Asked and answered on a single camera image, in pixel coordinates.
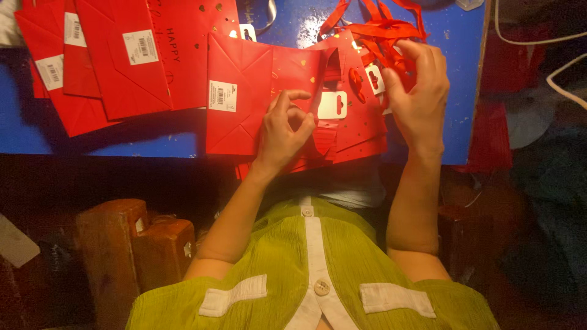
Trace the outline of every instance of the hand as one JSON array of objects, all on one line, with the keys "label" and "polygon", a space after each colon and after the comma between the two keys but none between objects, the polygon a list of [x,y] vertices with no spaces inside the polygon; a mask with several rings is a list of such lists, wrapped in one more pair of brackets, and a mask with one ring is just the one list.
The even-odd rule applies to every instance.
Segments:
[{"label": "hand", "polygon": [[417,78],[415,87],[406,93],[399,75],[393,69],[383,69],[393,117],[411,153],[440,157],[444,151],[444,108],[450,87],[446,58],[439,48],[422,43],[399,40],[396,45],[416,63]]},{"label": "hand", "polygon": [[263,117],[259,153],[251,171],[260,171],[273,179],[306,143],[315,128],[314,115],[303,112],[291,101],[310,97],[303,90],[284,90],[271,102]]}]

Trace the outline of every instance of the barcode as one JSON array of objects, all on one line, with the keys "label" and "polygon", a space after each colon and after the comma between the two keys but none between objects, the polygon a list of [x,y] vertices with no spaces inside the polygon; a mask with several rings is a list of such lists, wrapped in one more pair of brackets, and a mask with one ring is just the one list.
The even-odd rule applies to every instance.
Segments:
[{"label": "barcode", "polygon": [[57,69],[52,64],[47,65],[47,69],[49,69],[49,73],[51,74],[51,78],[53,78],[54,82],[59,81],[59,76],[57,75]]},{"label": "barcode", "polygon": [[141,46],[143,56],[148,56],[149,52],[147,51],[147,42],[145,41],[145,38],[139,38],[139,45]]},{"label": "barcode", "polygon": [[73,38],[79,39],[79,32],[82,30],[82,26],[79,25],[78,21],[73,23]]},{"label": "barcode", "polygon": [[219,105],[224,104],[224,88],[219,88],[216,92],[216,103]]}]

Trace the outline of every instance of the blue painted surface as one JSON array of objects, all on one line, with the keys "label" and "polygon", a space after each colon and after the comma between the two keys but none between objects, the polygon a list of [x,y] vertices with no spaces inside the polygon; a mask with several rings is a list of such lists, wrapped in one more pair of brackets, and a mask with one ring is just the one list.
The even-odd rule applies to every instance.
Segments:
[{"label": "blue painted surface", "polygon": [[[338,0],[277,0],[275,24],[258,42],[304,48],[316,41],[322,22]],[[394,18],[414,22],[414,16],[391,0],[384,0]],[[266,22],[266,0],[237,0],[241,23],[252,21],[256,27]],[[454,4],[424,9],[428,42],[442,48],[448,67],[451,90],[444,128],[444,164],[464,164],[471,134],[475,89],[480,57],[485,6],[465,12]],[[351,3],[345,19],[364,22],[366,10],[359,1]],[[67,138],[56,115],[50,119],[23,120],[18,90],[10,71],[0,66],[0,153],[75,154],[97,156],[198,157],[204,137],[203,112],[197,109],[165,113],[133,123],[109,127],[73,139]],[[406,148],[397,143],[393,119],[388,118],[389,152],[387,161],[402,161]]]}]

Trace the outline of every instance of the clear plastic container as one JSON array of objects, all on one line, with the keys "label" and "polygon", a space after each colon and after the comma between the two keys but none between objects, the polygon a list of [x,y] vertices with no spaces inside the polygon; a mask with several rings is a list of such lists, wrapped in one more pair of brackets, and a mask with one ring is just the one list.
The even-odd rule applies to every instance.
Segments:
[{"label": "clear plastic container", "polygon": [[456,0],[455,2],[465,11],[470,11],[483,4],[483,0]]}]

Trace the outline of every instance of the button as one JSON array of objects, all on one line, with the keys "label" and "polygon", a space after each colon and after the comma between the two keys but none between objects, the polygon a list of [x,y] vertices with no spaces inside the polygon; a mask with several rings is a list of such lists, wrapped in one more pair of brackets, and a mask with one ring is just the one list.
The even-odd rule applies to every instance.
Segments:
[{"label": "button", "polygon": [[325,296],[330,292],[330,285],[322,280],[317,280],[314,283],[314,292],[320,297]]},{"label": "button", "polygon": [[314,216],[314,207],[313,206],[302,206],[302,215],[304,217],[313,217]]}]

